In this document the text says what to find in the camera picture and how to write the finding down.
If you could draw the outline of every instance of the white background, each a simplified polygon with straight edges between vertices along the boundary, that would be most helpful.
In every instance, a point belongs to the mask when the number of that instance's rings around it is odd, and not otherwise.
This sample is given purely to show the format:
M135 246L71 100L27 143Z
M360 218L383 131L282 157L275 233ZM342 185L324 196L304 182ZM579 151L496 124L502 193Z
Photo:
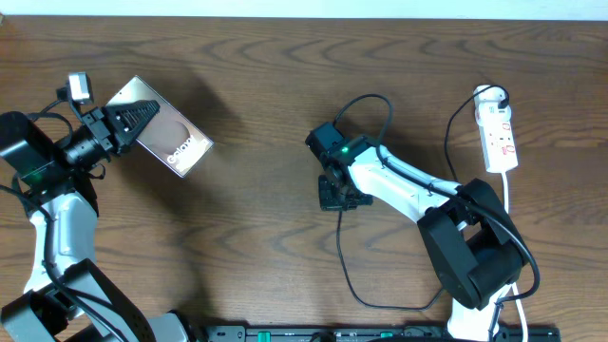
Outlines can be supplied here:
M608 20L608 0L0 0L0 12L6 15Z

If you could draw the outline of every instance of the power outlet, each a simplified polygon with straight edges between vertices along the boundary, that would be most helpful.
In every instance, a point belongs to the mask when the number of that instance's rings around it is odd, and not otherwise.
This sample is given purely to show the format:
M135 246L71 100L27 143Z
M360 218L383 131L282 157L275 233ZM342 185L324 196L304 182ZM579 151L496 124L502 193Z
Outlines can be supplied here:
M474 93L486 87L488 85L480 85ZM490 173L506 172L518 165L510 121L511 107L498 108L504 96L504 91L495 87L475 97L475 121L482 138L485 170Z

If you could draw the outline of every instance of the wood grain surface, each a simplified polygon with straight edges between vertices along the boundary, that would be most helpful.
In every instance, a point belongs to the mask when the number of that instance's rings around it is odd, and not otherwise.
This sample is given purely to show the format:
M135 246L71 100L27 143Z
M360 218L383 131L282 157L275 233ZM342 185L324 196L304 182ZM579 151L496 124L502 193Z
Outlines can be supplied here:
M382 93L396 111L385 145L449 178L449 115L475 86L500 84L511 94L520 159L509 173L512 218L541 267L540 290L523 302L528 322L556 325L564 341L600 341L608 335L607 57L605 23L7 17L0 112L42 109L70 71L88 72L97 105L140 75L216 142L183 180L136 148L94 182L98 263L146 315L388 325L447 321L450 298L425 313L353 300L336 257L337 214L319 209L321 168L304 139L350 99ZM500 194L472 111L453 125L455 167L462 181L484 179ZM343 128L373 135L385 115L369 100ZM66 133L39 123L52 138ZM2 161L0 181L11 176ZM0 199L6 305L29 278L35 232L16 199ZM345 215L343 250L370 302L421 305L440 286L415 223L380 201ZM530 284L526 269L521 291ZM514 305L502 319L519 324Z

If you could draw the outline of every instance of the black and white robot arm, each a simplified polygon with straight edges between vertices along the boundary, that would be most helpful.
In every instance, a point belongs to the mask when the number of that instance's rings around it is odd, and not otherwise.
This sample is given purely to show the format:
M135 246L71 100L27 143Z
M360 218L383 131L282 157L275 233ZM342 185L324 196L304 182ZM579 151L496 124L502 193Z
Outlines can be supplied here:
M93 325L70 341L194 340L176 313L146 319L95 265L99 210L89 172L101 160L126 153L159 112L159 104L139 101L82 113L80 105L93 99L84 73L70 74L57 96L55 104L68 103L82 123L58 142L31 116L0 116L0 157L29 186L25 194L17 181L5 190L20 198L36 228L31 277L24 295L2 308L2 325L16 341L55 341L69 320L86 314Z
M331 123L313 130L306 144L325 170L319 178L322 209L352 210L371 204L369 197L376 197L417 222L435 273L454 297L447 325L450 334L486 341L494 318L493 303L506 295L527 260L496 222L450 198L482 204L510 222L491 187L481 180L462 186L437 179L400 161L374 139L346 138ZM465 240L461 231L478 222L482 230ZM511 233L521 240L512 227Z

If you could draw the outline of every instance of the power strip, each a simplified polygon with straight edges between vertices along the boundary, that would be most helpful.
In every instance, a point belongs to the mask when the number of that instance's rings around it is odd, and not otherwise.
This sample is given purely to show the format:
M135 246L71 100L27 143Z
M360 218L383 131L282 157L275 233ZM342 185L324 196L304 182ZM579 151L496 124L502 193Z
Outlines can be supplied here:
M480 85L473 93L487 87L489 85ZM485 170L490 173L504 173L518 165L511 129L511 106L498 106L505 96L502 89L492 87L474 99L475 121L482 137Z

